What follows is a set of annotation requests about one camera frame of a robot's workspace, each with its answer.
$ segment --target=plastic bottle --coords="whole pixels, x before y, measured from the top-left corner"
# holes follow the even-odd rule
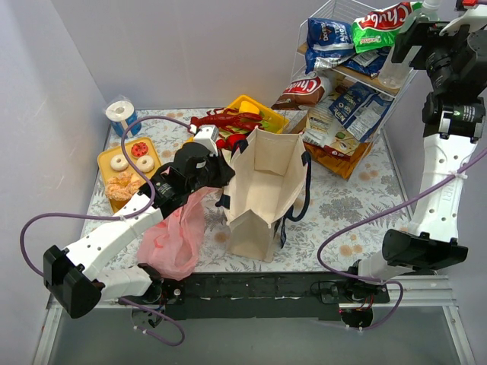
[[[439,21],[438,14],[436,11],[440,8],[441,0],[424,0],[422,6],[414,10],[404,21],[403,26],[399,33],[406,32],[414,23],[418,17],[426,17],[430,21]],[[409,63],[414,59],[416,53],[419,51],[421,46],[413,46],[409,50],[409,53],[404,58],[401,63],[393,63],[392,57],[394,52],[394,47],[390,50],[389,55],[384,63],[383,68],[379,72],[379,82],[391,89],[398,89],[402,87],[404,81],[406,81],[411,67]]]

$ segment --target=flower pattern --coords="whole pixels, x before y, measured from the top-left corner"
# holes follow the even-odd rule
[[[204,116],[208,109],[141,110],[138,117],[159,115],[172,116],[189,122],[191,116]],[[290,119],[296,112],[287,113]],[[175,151],[190,134],[178,125],[159,119],[143,122],[142,130],[136,135],[149,137],[157,149],[162,163],[173,159]],[[120,137],[113,131],[106,148],[120,145]],[[103,181],[97,176],[89,214],[111,215],[110,204],[104,195]],[[209,194],[203,199],[205,208],[205,240],[200,249],[197,272],[218,271],[321,271],[317,261],[320,244],[331,234],[377,212],[403,202],[399,181],[390,162],[387,147],[382,138],[364,161],[356,168],[349,181],[334,175],[325,167],[312,166],[311,199],[306,216],[300,222],[288,221],[287,243],[279,247],[275,242],[274,260],[270,263],[247,259],[226,252],[225,245],[230,238],[223,211],[215,207],[220,192]],[[304,191],[298,204],[304,201]],[[334,268],[346,270],[358,259],[364,259],[381,248],[382,239],[390,228],[407,226],[408,215],[399,211],[371,224],[359,227],[331,242],[323,251],[324,260]],[[100,221],[85,221],[83,235],[101,225]],[[142,238],[133,240],[108,264],[108,269],[128,268],[137,264],[136,253]]]

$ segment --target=white wall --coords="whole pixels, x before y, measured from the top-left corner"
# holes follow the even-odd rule
[[[50,1],[1,1],[0,24],[0,363],[25,365],[49,292],[21,257],[20,230],[45,211],[86,212],[107,122],[100,91]],[[42,268],[43,252],[79,238],[81,225],[34,224],[33,262]]]
[[[454,17],[453,4],[444,2],[441,8],[443,19]],[[415,78],[410,89],[401,100],[387,125],[393,153],[407,193],[410,197],[418,194],[421,185],[424,154],[422,145],[423,123],[421,111],[426,95],[431,91],[431,83],[425,75]],[[487,129],[479,142],[476,153],[487,147]],[[484,303],[487,301],[487,239],[486,195],[487,160],[480,161],[467,171],[468,180],[464,184],[458,214],[459,244],[469,247],[467,260],[445,269],[460,305],[460,317],[478,364],[487,363],[485,346]]]
[[[223,106],[240,94],[271,105],[299,25],[323,3],[53,0],[105,99],[123,94],[137,108]]]

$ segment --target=green and red snack bag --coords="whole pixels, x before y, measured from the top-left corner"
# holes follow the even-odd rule
[[[352,39],[357,53],[393,46],[404,20],[421,2],[400,2],[389,8],[374,10],[352,24]]]

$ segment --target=wire rack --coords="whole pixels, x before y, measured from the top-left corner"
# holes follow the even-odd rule
[[[328,2],[326,2],[321,8],[316,10],[309,17],[333,19],[336,21],[344,21],[346,23],[351,24],[355,19],[357,19],[358,17],[364,17],[367,13],[369,13],[372,10],[374,10],[374,8],[372,8],[371,6],[362,4],[361,2],[357,2],[356,0],[328,0]],[[296,43],[297,52],[294,55],[294,63],[293,63],[293,69],[291,73],[291,80],[294,80],[295,76],[301,73],[306,67],[304,56],[303,56],[305,49],[307,48],[306,37],[307,37],[307,20],[303,21],[303,23],[299,27],[298,42]],[[391,104],[389,110],[387,111],[387,114],[383,117],[383,119],[380,122],[380,125],[377,127],[377,131],[373,134],[373,136],[369,140],[369,142],[371,142],[371,147],[372,147],[374,143],[377,141],[377,139],[381,138],[382,128],[385,126],[385,123],[390,118],[390,116],[394,113],[394,110],[396,109],[398,102],[400,101],[401,97],[408,89],[412,79],[415,77],[416,71],[413,70],[409,73],[406,82],[399,90],[391,91],[391,90],[383,89],[377,83],[377,81],[371,81],[370,79],[367,80],[367,78],[363,78],[363,77],[357,78],[356,73],[346,71],[344,68],[334,68],[333,70],[340,74],[345,75],[347,78],[350,78],[353,81],[366,84],[374,88],[375,90],[381,92],[382,94],[386,94],[387,96],[393,98],[393,103]]]

